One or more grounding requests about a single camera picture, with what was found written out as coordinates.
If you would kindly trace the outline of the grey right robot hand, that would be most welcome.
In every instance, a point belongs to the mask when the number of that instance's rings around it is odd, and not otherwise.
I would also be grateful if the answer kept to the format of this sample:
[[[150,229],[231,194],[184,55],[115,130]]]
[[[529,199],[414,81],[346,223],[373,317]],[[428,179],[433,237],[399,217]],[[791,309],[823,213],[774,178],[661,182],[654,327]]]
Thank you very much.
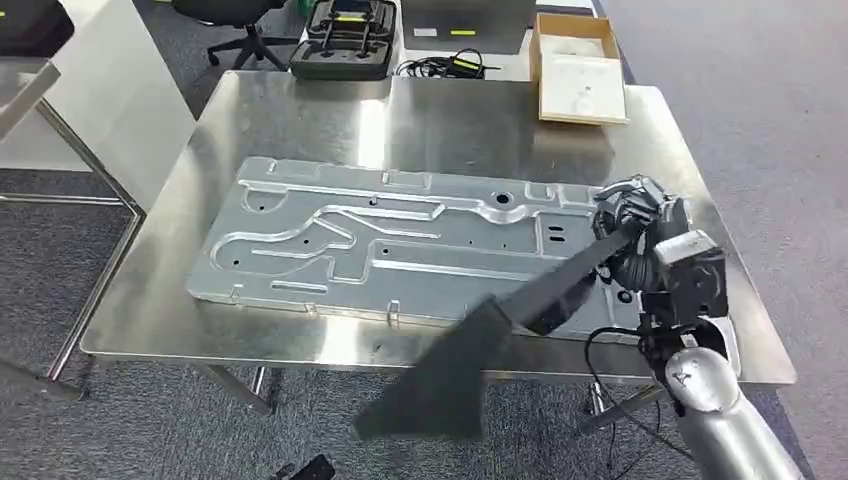
[[[644,226],[639,239],[630,245],[634,253],[650,254],[658,243],[692,229],[688,201],[667,193],[649,176],[637,174],[612,182],[595,193],[593,200],[597,209],[592,230],[597,239],[629,222]]]

